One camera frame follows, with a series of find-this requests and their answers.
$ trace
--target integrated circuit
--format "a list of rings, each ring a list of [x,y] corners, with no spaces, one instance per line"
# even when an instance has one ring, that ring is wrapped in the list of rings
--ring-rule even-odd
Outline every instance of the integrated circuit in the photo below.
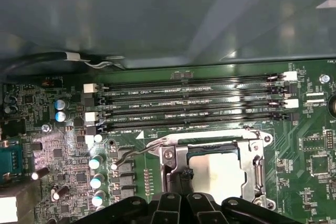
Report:
[[[54,149],[52,152],[54,157],[62,157],[62,149]]]

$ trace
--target black capacitor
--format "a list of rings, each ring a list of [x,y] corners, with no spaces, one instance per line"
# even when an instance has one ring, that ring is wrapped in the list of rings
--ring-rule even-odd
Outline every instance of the black capacitor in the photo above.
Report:
[[[39,170],[36,170],[32,173],[32,179],[33,180],[38,180],[38,179],[41,179],[43,178],[44,176],[48,175],[50,172],[49,168],[48,167],[43,167]]]
[[[53,198],[54,200],[59,200],[61,197],[63,197],[65,194],[67,194],[70,191],[70,187],[68,185],[63,185],[61,188],[59,188],[54,194]]]
[[[13,115],[16,114],[19,109],[17,108],[17,106],[7,106],[5,107],[4,111],[6,114]]]
[[[56,224],[57,221],[54,218],[50,218],[46,224]]]

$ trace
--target microchip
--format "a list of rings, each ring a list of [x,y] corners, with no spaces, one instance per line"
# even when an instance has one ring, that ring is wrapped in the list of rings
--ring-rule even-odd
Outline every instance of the microchip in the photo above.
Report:
[[[81,127],[83,126],[83,119],[82,118],[75,118],[74,121],[74,127]]]
[[[87,180],[85,173],[77,173],[76,181],[77,182],[85,182]]]
[[[34,103],[34,96],[31,94],[27,94],[25,95],[24,101],[25,101],[25,104]]]
[[[120,185],[121,186],[129,186],[134,184],[134,177],[133,176],[123,176],[120,177]]]
[[[330,182],[330,188],[336,188],[336,178],[332,178],[329,180]]]
[[[57,175],[56,179],[57,179],[57,181],[62,181],[62,180],[65,179],[65,176],[64,175]]]
[[[42,143],[31,143],[30,148],[32,151],[42,151],[43,150],[43,145]]]
[[[121,198],[126,199],[128,197],[133,197],[135,195],[134,186],[123,186],[121,188]]]
[[[61,205],[61,213],[65,214],[69,212],[69,205]]]
[[[119,183],[119,181],[120,181],[119,177],[112,177],[112,178],[110,178],[110,182],[111,183]]]
[[[54,149],[52,152],[54,157],[62,157],[62,149]]]
[[[77,143],[84,143],[85,137],[84,136],[77,136]]]
[[[80,100],[81,100],[80,94],[73,94],[71,96],[71,101],[72,102],[80,102]]]
[[[120,190],[112,190],[112,195],[120,195],[121,191]]]
[[[119,173],[129,173],[133,170],[132,163],[125,163],[119,166]]]
[[[329,172],[329,159],[328,156],[311,156],[311,173],[326,174]]]
[[[111,152],[109,156],[112,157],[112,158],[117,158],[118,157],[118,152]]]

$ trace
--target white capacitor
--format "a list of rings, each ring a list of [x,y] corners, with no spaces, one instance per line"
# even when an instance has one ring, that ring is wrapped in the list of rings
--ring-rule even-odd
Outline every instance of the white capacitor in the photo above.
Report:
[[[90,181],[90,186],[93,189],[98,189],[104,182],[105,178],[101,173],[95,174],[93,179]]]
[[[93,170],[98,169],[99,166],[103,163],[104,159],[100,155],[94,156],[90,161],[89,161],[89,167]]]
[[[97,191],[95,194],[94,194],[94,197],[92,198],[92,204],[95,206],[95,207],[100,207],[103,202],[104,202],[104,199],[105,199],[105,192],[103,191]]]

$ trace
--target small chip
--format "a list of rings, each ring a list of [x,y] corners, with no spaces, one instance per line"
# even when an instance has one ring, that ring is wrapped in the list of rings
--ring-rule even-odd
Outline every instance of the small chip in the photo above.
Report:
[[[120,185],[121,186],[129,186],[134,184],[134,177],[133,176],[124,176],[120,177]]]
[[[112,177],[110,178],[111,183],[119,183],[120,179],[119,177]]]
[[[77,143],[84,143],[85,137],[84,136],[77,136]]]
[[[121,191],[120,190],[112,190],[113,195],[120,195]]]
[[[52,152],[54,157],[62,157],[62,149],[54,149]]]
[[[73,94],[71,96],[71,101],[72,102],[80,102],[80,100],[81,100],[80,94]]]
[[[57,175],[56,177],[57,181],[62,181],[65,179],[65,176],[64,175]]]
[[[61,213],[65,214],[67,212],[69,212],[69,205],[62,205],[61,206]]]
[[[75,118],[74,121],[74,127],[81,127],[84,125],[83,119],[82,118]]]
[[[132,168],[132,163],[125,163],[119,166],[119,173],[129,173],[133,170]]]
[[[77,173],[76,181],[77,182],[85,182],[87,180],[85,173]]]
[[[30,148],[31,148],[32,151],[42,151],[43,150],[43,145],[40,142],[32,143],[30,145]]]
[[[112,158],[117,158],[118,157],[118,152],[111,152],[109,156],[112,157]]]
[[[31,94],[25,95],[25,104],[34,103],[34,96]]]

